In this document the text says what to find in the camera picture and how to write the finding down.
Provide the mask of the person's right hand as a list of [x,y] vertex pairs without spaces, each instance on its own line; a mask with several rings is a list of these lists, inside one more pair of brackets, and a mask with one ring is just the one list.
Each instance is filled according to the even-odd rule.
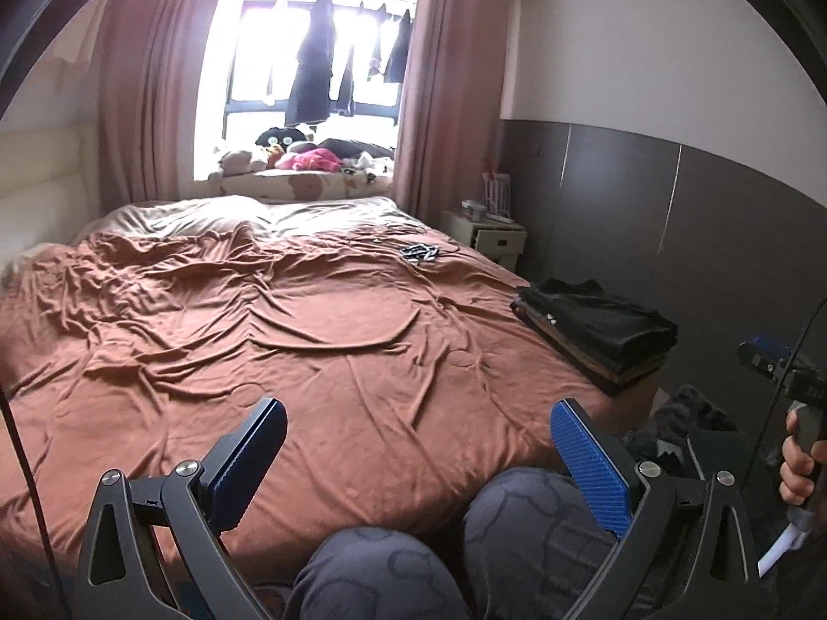
[[788,436],[782,444],[782,466],[779,469],[781,484],[779,495],[788,505],[802,505],[815,491],[816,482],[811,478],[818,464],[827,462],[825,442],[817,441],[805,451],[799,445],[799,411],[792,410],[786,416]]

